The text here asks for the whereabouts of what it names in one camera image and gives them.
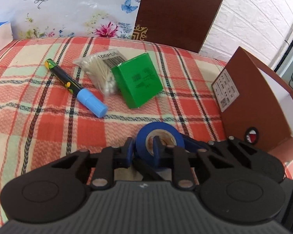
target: marker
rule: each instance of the marker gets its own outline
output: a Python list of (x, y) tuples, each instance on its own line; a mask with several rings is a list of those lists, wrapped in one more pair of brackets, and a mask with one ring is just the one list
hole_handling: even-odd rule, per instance
[(45, 61), (45, 67), (54, 74), (84, 106), (92, 111), (98, 118), (102, 118), (108, 111), (108, 107), (97, 99), (89, 90), (82, 87), (76, 80), (71, 78), (52, 59)]

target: table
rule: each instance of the table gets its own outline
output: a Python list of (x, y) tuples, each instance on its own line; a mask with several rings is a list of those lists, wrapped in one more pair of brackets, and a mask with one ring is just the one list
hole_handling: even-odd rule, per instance
[[(117, 48), (127, 59), (148, 52), (164, 90), (130, 110), (120, 94), (103, 99), (77, 57)], [(109, 112), (96, 118), (43, 66), (52, 58)], [(211, 83), (225, 66), (196, 53), (134, 40), (46, 38), (13, 41), (0, 52), (0, 190), (11, 179), (77, 149), (120, 146), (153, 121), (173, 125), (196, 140), (224, 140)], [(286, 167), (293, 178), (293, 162)], [(0, 208), (0, 226), (6, 221)]]

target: light blue marker cap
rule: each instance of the light blue marker cap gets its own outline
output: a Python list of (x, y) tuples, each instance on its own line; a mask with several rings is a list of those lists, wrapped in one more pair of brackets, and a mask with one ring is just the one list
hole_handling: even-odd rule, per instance
[(86, 88), (80, 90), (80, 92), (77, 94), (77, 99), (80, 103), (92, 111), (98, 118), (102, 118), (108, 111), (108, 107)]

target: pink flower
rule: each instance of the pink flower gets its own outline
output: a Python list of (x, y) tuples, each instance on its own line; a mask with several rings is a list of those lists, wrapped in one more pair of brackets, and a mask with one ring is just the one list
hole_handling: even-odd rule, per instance
[(109, 24), (105, 26), (101, 25), (99, 29), (96, 29), (96, 34), (104, 38), (115, 37), (118, 26), (116, 26), (114, 29), (112, 26), (113, 26), (112, 22), (109, 22)]
[(55, 35), (55, 33), (53, 31), (48, 33), (48, 37), (53, 37), (54, 35)]

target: white brick wall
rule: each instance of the white brick wall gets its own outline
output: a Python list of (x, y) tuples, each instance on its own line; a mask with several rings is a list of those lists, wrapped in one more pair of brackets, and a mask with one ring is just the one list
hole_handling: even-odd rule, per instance
[(238, 46), (269, 64), (293, 23), (293, 0), (223, 0), (200, 54), (228, 61)]

